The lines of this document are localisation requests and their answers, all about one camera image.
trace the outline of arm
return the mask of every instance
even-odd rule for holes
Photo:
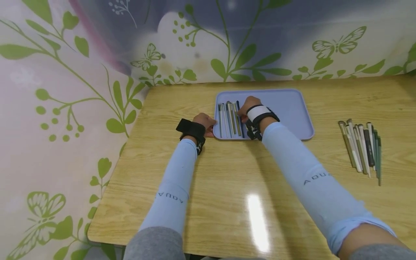
[[[239,111],[244,120],[247,120],[246,111],[250,107],[261,104],[254,97],[247,98],[246,103]],[[260,122],[260,131],[264,146],[327,239],[332,253],[348,259],[366,245],[389,244],[406,248],[391,228],[374,218],[285,126],[267,117]]]
[[[206,136],[212,136],[215,120],[201,113],[193,121],[206,128]],[[196,158],[196,139],[183,137],[166,167],[147,216],[127,245],[124,260],[185,259],[182,232]]]

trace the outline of left hand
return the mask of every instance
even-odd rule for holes
[[[212,119],[207,114],[199,113],[197,116],[193,118],[192,122],[199,123],[205,127],[205,137],[214,137],[212,129],[214,125],[217,123],[217,120]]]

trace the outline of light blue arm sleeve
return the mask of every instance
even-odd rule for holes
[[[363,223],[379,226],[396,236],[387,224],[374,218],[362,202],[345,190],[280,122],[265,129],[262,142],[327,239],[333,254],[338,253],[346,236]]]
[[[166,227],[182,235],[197,156],[194,142],[189,139],[179,142],[139,231],[150,227]]]

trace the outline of green butterfly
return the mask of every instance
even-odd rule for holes
[[[153,43],[150,43],[147,46],[147,52],[144,55],[144,58],[131,62],[130,64],[137,68],[141,67],[142,70],[147,70],[150,67],[152,60],[160,60],[161,58],[162,55],[160,52],[156,51],[156,46]]]
[[[338,51],[342,54],[351,52],[355,49],[355,47],[357,47],[358,43],[356,43],[356,41],[363,37],[366,29],[367,26],[361,26],[348,34],[345,38],[344,36],[341,36],[338,42],[332,40],[334,43],[327,41],[315,41],[312,44],[312,49],[318,52],[316,58],[325,59],[330,57],[334,52]]]
[[[28,228],[27,236],[7,256],[6,260],[17,260],[29,253],[37,244],[45,245],[51,240],[51,234],[56,230],[57,224],[52,222],[54,215],[65,205],[66,199],[62,194],[56,194],[49,199],[49,193],[34,191],[27,196],[27,206],[34,214],[34,218],[28,218],[34,225]]]

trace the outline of hand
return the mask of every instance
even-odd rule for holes
[[[192,122],[199,123],[205,127],[205,137],[214,137],[214,134],[212,133],[212,129],[214,125],[217,123],[216,120],[210,118],[209,115],[204,113],[199,113],[197,116],[195,116],[192,120]]]
[[[257,97],[248,96],[245,99],[244,105],[237,112],[237,115],[241,118],[241,121],[245,124],[248,120],[247,110],[252,106],[261,105],[261,100]]]

